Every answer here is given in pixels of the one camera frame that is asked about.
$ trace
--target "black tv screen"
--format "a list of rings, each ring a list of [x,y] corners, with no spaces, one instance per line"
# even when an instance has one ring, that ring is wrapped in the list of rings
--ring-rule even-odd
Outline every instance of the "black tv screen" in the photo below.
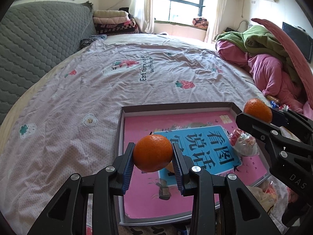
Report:
[[[311,63],[313,55],[313,39],[303,30],[283,22],[283,30],[295,42],[306,60]]]

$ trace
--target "gray quilted headboard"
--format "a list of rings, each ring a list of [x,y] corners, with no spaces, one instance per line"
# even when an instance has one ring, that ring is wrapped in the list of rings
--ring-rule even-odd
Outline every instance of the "gray quilted headboard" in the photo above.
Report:
[[[92,4],[31,2],[0,22],[0,124],[18,98],[96,34]]]

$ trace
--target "orange fruit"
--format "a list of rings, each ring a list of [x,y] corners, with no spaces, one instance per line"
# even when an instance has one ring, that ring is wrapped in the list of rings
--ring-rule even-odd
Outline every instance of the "orange fruit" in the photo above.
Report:
[[[136,167],[144,172],[165,168],[173,158],[171,142],[162,135],[148,135],[137,142],[133,151]]]
[[[266,123],[271,123],[273,114],[271,109],[261,100],[257,98],[247,101],[244,107],[244,113],[254,116]]]

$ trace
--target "curtain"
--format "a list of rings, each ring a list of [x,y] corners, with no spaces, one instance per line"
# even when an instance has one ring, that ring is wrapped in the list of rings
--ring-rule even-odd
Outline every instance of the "curtain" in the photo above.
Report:
[[[205,42],[212,42],[219,33],[219,26],[226,7],[227,0],[204,0],[203,16],[209,20],[209,27],[205,35]]]
[[[154,15],[153,15],[154,0],[131,0],[129,13],[131,13],[139,28],[144,33],[153,33]]]

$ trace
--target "window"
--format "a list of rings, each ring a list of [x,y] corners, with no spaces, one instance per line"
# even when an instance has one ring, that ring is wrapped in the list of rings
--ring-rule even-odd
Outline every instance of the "window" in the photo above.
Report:
[[[203,0],[155,0],[154,17],[192,25],[193,18],[202,16]]]

